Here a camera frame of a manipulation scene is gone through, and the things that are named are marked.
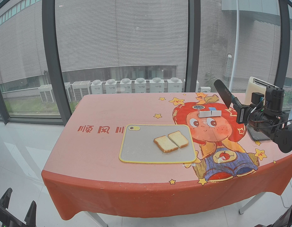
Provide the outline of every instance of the cartoon girl face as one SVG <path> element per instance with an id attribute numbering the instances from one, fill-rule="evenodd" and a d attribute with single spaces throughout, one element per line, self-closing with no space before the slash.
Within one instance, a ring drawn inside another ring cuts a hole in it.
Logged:
<path id="1" fill-rule="evenodd" d="M 199 112 L 191 112 L 187 115 L 186 122 L 190 127 L 192 137 L 208 142 L 222 141 L 232 134 L 232 127 L 228 120 L 219 117 L 199 118 Z"/>

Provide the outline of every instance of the gray cutting board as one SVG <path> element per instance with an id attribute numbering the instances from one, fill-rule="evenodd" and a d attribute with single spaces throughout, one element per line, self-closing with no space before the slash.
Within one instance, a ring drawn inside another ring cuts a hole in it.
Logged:
<path id="1" fill-rule="evenodd" d="M 129 130 L 130 127 L 140 127 L 140 130 Z M 153 140 L 157 137 L 180 131 L 189 141 L 189 145 L 163 153 Z M 126 126 L 119 158 L 129 163 L 191 163 L 196 160 L 195 149 L 187 125 L 141 125 Z"/>

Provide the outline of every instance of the table leg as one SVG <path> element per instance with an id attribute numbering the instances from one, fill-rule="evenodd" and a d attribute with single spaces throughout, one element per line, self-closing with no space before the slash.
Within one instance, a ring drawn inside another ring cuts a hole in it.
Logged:
<path id="1" fill-rule="evenodd" d="M 86 214 L 94 221 L 99 227 L 108 227 L 103 219 L 97 214 L 92 212 L 86 212 Z"/>
<path id="2" fill-rule="evenodd" d="M 255 195 L 249 202 L 246 203 L 245 206 L 239 209 L 239 214 L 243 214 L 249 207 L 251 207 L 257 200 L 259 200 L 265 192 L 261 192 L 257 195 Z"/>

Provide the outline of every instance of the chinese character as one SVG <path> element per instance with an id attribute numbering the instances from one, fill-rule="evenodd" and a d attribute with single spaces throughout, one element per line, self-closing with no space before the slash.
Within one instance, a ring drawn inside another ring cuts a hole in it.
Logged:
<path id="1" fill-rule="evenodd" d="M 82 131 L 82 132 L 90 133 L 90 132 L 93 130 L 92 127 L 94 127 L 94 125 L 84 125 L 84 126 L 80 126 L 79 129 L 78 129 L 78 131 Z"/>
<path id="2" fill-rule="evenodd" d="M 106 132 L 107 134 L 109 134 L 110 127 L 109 126 L 100 126 L 99 130 L 98 130 L 98 134 L 102 133 L 102 132 Z"/>
<path id="3" fill-rule="evenodd" d="M 121 130 L 122 130 L 122 133 L 124 133 L 124 127 L 117 127 L 115 132 L 116 133 L 121 133 Z"/>

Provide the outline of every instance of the yellow board edge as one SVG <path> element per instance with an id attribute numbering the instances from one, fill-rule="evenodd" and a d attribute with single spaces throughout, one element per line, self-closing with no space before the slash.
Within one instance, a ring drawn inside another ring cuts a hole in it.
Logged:
<path id="1" fill-rule="evenodd" d="M 125 135 L 126 135 L 126 131 L 127 131 L 127 127 L 129 125 L 146 125 L 146 126 L 185 126 L 188 128 L 188 131 L 189 131 L 189 135 L 190 135 L 190 139 L 191 139 L 191 142 L 192 142 L 192 148 L 193 148 L 193 152 L 194 152 L 194 160 L 193 161 L 189 161 L 189 162 L 182 162 L 182 161 L 179 161 L 179 162 L 143 162 L 143 161 L 125 161 L 121 158 L 121 154 L 122 154 L 122 150 L 123 150 L 123 144 L 124 144 L 124 141 L 125 141 Z M 195 153 L 195 147 L 194 147 L 194 143 L 193 143 L 193 139 L 192 139 L 192 134 L 191 134 L 191 131 L 190 131 L 190 128 L 188 125 L 185 125 L 185 124 L 134 124 L 134 123 L 130 123 L 128 125 L 125 126 L 125 131 L 124 131 L 124 135 L 123 135 L 123 139 L 122 139 L 122 144 L 121 144 L 121 149 L 120 149 L 120 153 L 119 153 L 119 159 L 121 162 L 124 162 L 124 163 L 140 163 L 140 164 L 179 164 L 179 163 L 182 163 L 182 164 L 190 164 L 190 163 L 193 163 L 196 159 L 197 159 L 197 154 Z"/>

